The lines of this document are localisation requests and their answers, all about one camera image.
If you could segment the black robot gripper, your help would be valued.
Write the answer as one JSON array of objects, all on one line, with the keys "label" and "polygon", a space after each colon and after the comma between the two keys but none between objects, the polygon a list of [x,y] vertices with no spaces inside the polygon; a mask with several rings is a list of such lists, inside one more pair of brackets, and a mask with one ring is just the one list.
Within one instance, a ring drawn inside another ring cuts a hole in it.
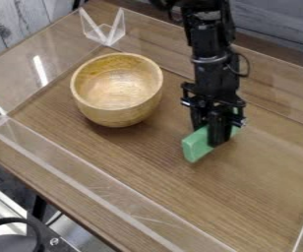
[{"label": "black robot gripper", "polygon": [[215,148],[229,141],[233,124],[231,110],[244,108],[245,101],[238,97],[240,79],[248,74],[240,72],[240,56],[193,57],[194,82],[183,82],[181,103],[189,108],[193,130],[205,126],[207,113],[207,144]]}]

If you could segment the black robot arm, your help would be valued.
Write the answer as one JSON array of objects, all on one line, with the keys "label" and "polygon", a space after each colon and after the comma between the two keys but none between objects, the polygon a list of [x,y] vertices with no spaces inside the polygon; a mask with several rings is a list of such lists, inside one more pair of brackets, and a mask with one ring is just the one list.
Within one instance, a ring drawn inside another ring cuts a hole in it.
[{"label": "black robot arm", "polygon": [[229,0],[149,0],[161,11],[181,16],[191,49],[193,81],[182,83],[182,105],[189,108],[191,127],[206,129],[206,144],[229,141],[231,129],[244,125],[246,102],[238,97],[245,56],[233,49],[236,26]]}]

